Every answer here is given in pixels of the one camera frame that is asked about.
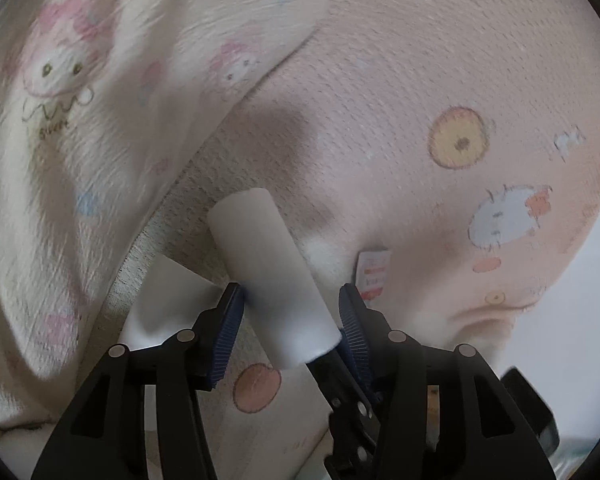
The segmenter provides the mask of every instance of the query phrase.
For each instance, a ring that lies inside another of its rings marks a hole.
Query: white paper roll
[[[222,289],[202,276],[156,254],[129,311],[118,342],[130,350],[161,345],[200,312],[213,308]]]
[[[230,195],[207,220],[271,364],[294,368],[335,348],[340,331],[269,191]]]

